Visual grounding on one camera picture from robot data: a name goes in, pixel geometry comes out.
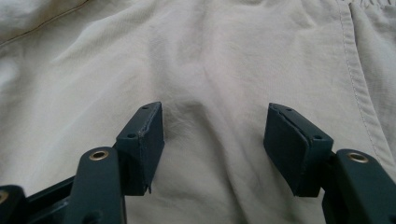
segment beige cloth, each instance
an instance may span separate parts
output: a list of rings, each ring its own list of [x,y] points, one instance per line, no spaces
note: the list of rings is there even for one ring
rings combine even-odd
[[[324,223],[265,154],[270,102],[396,179],[394,1],[66,2],[0,1],[0,185],[73,175],[154,101],[165,148],[131,223]]]

